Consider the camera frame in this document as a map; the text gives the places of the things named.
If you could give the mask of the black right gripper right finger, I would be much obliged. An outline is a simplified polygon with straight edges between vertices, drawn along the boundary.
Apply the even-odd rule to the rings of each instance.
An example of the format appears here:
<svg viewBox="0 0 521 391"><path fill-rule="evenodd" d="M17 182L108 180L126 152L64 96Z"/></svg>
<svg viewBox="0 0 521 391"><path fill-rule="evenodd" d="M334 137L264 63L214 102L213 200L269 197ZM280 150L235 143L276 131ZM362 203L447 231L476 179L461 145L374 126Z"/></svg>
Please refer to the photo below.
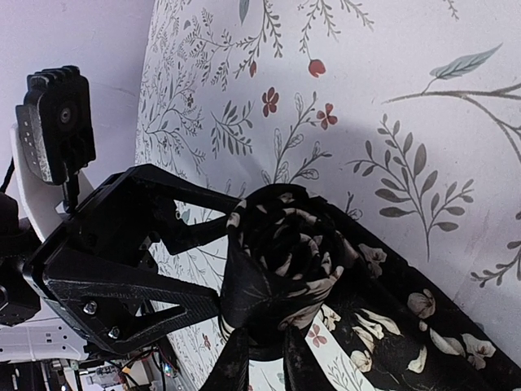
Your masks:
<svg viewBox="0 0 521 391"><path fill-rule="evenodd" d="M335 391L302 337L300 329L295 326L290 326L285 331L283 373L285 390Z"/></svg>

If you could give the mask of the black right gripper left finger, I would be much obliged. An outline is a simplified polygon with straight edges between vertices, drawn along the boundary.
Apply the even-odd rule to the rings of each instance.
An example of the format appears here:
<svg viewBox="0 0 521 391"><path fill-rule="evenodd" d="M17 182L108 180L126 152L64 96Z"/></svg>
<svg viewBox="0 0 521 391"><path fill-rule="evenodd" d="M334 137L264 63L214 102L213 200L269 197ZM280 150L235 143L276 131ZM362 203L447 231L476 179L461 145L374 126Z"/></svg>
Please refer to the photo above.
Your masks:
<svg viewBox="0 0 521 391"><path fill-rule="evenodd" d="M235 329L199 391L247 391L249 386L247 330Z"/></svg>

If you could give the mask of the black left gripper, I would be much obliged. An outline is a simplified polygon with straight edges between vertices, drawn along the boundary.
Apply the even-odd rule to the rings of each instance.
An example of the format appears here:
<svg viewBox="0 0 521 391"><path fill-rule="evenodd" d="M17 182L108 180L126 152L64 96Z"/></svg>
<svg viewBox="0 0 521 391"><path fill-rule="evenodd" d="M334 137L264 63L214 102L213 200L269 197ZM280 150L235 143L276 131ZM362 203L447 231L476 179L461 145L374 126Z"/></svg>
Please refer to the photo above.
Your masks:
<svg viewBox="0 0 521 391"><path fill-rule="evenodd" d="M190 225L177 215L178 201L224 215ZM225 236L238 203L152 164L130 168L52 232L23 276L81 338L127 354L217 316L217 292L159 275L149 247L162 241L176 255L210 244Z"/></svg>

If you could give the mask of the black white floral tie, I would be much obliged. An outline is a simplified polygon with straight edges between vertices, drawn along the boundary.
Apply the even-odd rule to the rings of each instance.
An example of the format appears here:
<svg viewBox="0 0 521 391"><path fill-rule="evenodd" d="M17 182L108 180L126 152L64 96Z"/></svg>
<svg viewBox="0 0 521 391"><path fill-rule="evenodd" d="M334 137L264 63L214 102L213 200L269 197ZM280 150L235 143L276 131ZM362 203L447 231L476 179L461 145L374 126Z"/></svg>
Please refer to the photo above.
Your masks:
<svg viewBox="0 0 521 391"><path fill-rule="evenodd" d="M429 278L347 214L297 185L263 187L226 223L221 334L247 330L275 359L297 327L327 328L377 390L517 390L520 368Z"/></svg>

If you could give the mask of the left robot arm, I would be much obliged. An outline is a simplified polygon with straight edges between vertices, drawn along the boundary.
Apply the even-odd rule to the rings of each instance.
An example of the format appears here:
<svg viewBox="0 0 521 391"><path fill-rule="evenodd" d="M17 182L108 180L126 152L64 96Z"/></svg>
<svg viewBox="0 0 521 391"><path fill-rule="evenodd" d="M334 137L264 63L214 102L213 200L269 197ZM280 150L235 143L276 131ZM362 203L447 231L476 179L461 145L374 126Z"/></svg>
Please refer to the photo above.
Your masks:
<svg viewBox="0 0 521 391"><path fill-rule="evenodd" d="M219 211L237 199L146 164L113 174L46 239L1 227L1 321L23 323L47 304L102 351L129 354L170 332L221 316L217 292L161 275L150 246L177 255L225 234L226 219L182 220L178 202Z"/></svg>

